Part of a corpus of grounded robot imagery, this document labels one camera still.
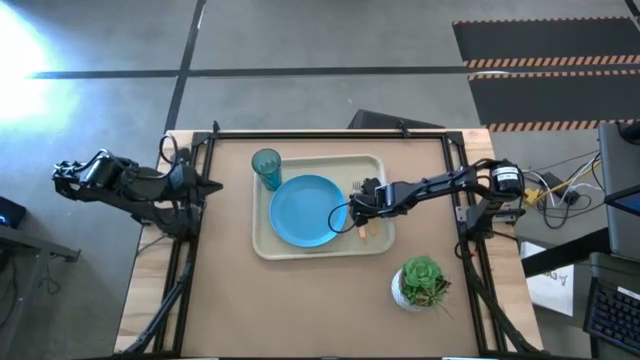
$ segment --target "cup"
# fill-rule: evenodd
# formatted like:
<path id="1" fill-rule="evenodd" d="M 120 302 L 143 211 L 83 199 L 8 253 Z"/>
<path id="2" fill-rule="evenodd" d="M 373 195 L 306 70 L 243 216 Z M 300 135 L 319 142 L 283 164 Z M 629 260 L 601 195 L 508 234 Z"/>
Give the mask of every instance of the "cup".
<path id="1" fill-rule="evenodd" d="M 253 154 L 251 167 L 258 174 L 264 186 L 276 191 L 282 185 L 282 159 L 273 149 L 262 149 Z"/>

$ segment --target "keyboard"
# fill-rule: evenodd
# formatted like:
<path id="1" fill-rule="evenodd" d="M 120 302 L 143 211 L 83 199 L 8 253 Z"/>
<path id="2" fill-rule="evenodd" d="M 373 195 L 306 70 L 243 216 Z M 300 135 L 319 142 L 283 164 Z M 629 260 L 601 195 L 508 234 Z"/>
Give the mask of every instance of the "keyboard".
<path id="1" fill-rule="evenodd" d="M 584 331 L 640 356 L 640 296 L 594 279 Z"/>

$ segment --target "concrete floor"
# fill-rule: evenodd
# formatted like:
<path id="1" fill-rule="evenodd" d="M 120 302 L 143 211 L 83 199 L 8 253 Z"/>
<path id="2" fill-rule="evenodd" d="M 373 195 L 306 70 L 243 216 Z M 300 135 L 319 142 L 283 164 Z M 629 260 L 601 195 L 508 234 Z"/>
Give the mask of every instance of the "concrete floor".
<path id="1" fill-rule="evenodd" d="M 30 71 L 177 69 L 195 0 L 0 1 L 0 195 L 25 205 L 23 228 L 82 248 L 52 263 L 63 290 L 40 294 L 11 358 L 111 353 L 140 227 L 102 204 L 53 190 L 60 160 L 98 149 L 153 166 L 175 79 L 21 80 Z M 192 68 L 461 65 L 453 20 L 628 16 L 623 0 L 209 0 Z M 463 75 L 190 79 L 176 128 L 344 128 L 359 108 L 447 127 L 479 127 Z M 496 155 L 536 168 L 597 148 L 592 131 L 493 135 Z M 581 162 L 554 168 L 568 176 Z M 589 193 L 594 202 L 601 194 Z M 553 244 L 605 224 L 604 208 L 549 230 L 530 212 L 519 235 Z M 537 310 L 547 350 L 585 356 L 588 338 Z"/>

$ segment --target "white pot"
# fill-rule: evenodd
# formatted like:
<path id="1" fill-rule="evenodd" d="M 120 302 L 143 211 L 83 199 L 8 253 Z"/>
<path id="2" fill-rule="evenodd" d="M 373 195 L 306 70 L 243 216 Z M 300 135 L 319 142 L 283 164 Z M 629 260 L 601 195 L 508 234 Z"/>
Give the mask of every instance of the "white pot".
<path id="1" fill-rule="evenodd" d="M 402 277 L 402 269 L 398 270 L 398 272 L 393 276 L 393 280 L 391 280 L 391 295 L 393 295 L 393 299 L 396 301 L 401 308 L 412 311 L 412 312 L 420 312 L 428 309 L 428 307 L 424 306 L 416 306 L 411 305 L 409 299 L 402 294 L 402 287 L 400 287 L 400 278 Z"/>

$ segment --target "potted plant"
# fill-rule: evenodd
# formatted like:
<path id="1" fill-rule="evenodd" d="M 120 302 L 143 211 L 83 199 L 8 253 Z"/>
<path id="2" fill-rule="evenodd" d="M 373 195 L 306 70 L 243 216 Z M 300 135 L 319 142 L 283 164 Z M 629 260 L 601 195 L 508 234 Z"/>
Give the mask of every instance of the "potted plant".
<path id="1" fill-rule="evenodd" d="M 438 263 L 420 256 L 407 260 L 398 270 L 391 281 L 391 293 L 400 307 L 417 312 L 440 305 L 449 285 Z"/>

